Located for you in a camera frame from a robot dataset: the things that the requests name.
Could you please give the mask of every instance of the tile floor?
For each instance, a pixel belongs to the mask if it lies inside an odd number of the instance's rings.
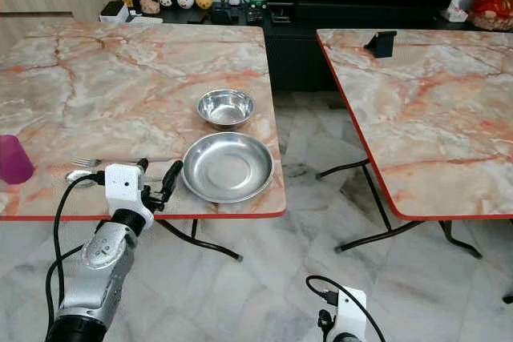
[[[338,241],[383,229],[361,172],[314,178],[364,156],[347,111],[334,93],[279,94],[275,105],[286,215],[200,223],[200,236],[243,254],[241,264],[153,226],[105,341],[320,342],[317,312],[329,307],[305,286],[313,273],[364,290],[389,342],[513,340],[513,305],[501,300],[513,289],[511,223],[454,225],[483,260],[448,244],[436,223],[336,255]],[[190,222],[175,225],[185,230]],[[87,239],[93,226],[64,224],[63,249]],[[50,223],[0,223],[1,341],[42,341],[50,236]],[[66,269],[70,275],[72,261]]]

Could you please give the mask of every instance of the stainless steel plate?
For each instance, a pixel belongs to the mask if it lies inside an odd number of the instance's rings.
[[[203,95],[198,114],[218,130],[234,130],[253,113],[253,101],[242,91],[215,90]]]
[[[214,203],[252,198],[271,181],[274,158],[258,139],[219,132],[194,143],[184,156],[182,176],[187,187]]]

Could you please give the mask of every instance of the pink cup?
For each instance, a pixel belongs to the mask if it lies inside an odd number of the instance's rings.
[[[13,135],[0,135],[0,179],[8,184],[23,183],[34,174],[34,166],[22,144]]]

